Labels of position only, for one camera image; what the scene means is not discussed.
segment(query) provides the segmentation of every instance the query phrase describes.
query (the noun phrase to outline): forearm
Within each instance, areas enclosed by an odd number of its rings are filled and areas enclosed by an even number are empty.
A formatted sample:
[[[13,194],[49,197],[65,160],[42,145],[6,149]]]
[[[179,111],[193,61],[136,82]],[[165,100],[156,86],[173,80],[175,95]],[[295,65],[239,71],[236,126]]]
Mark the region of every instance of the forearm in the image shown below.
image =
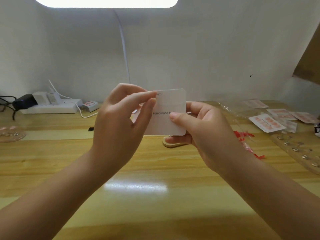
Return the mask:
[[[317,239],[320,199],[249,153],[218,160],[221,177],[283,239]]]
[[[0,211],[0,238],[52,239],[113,172],[92,172],[87,153]]]

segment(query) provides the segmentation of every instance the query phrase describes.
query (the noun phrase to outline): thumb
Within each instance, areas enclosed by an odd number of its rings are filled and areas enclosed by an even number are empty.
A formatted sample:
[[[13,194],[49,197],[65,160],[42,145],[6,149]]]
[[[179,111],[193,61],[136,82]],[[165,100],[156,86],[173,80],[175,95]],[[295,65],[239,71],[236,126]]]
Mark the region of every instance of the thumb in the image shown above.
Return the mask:
[[[186,113],[170,113],[170,119],[174,124],[185,128],[189,133],[194,131],[195,126],[198,124],[199,120],[193,116]]]
[[[156,99],[151,98],[149,99],[141,108],[140,114],[134,123],[136,129],[142,133],[142,135],[145,133],[147,126],[150,122],[150,119],[152,117],[153,107],[156,104]]]

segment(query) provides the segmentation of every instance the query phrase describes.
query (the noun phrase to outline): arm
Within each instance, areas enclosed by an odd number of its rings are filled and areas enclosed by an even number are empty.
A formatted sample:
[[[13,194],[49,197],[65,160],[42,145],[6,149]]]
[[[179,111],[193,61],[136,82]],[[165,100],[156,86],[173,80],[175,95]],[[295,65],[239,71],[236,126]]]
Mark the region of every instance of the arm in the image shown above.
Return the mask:
[[[318,239],[320,198],[247,152],[222,112],[208,104],[188,102],[187,114],[172,121],[190,134],[169,137],[168,143],[198,148],[216,171],[283,239]]]
[[[156,95],[138,86],[118,85],[99,109],[90,151],[0,210],[0,239],[52,239],[83,202],[131,159],[152,116]],[[130,115],[142,103],[132,123]]]

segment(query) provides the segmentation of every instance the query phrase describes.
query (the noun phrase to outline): hand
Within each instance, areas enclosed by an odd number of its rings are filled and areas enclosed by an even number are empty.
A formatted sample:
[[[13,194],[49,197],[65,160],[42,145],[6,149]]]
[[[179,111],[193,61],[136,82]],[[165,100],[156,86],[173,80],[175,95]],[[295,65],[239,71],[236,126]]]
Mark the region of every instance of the hand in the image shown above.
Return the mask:
[[[99,109],[90,149],[96,170],[113,167],[117,172],[131,159],[141,143],[156,103],[156,91],[119,84]],[[133,123],[132,112],[145,103]]]
[[[187,102],[186,111],[192,114],[171,113],[170,119],[185,128],[187,134],[168,137],[167,143],[194,145],[214,171],[217,159],[234,158],[246,152],[220,109],[201,102]]]

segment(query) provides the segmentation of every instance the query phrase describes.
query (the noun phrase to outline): pinky finger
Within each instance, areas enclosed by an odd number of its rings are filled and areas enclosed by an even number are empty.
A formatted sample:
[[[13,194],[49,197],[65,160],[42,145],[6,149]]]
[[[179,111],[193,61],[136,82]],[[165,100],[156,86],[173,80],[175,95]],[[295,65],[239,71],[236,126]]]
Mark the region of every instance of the pinky finger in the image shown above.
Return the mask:
[[[169,144],[179,144],[179,143],[186,143],[192,144],[192,136],[191,135],[184,135],[184,136],[170,136],[165,139],[166,143]]]

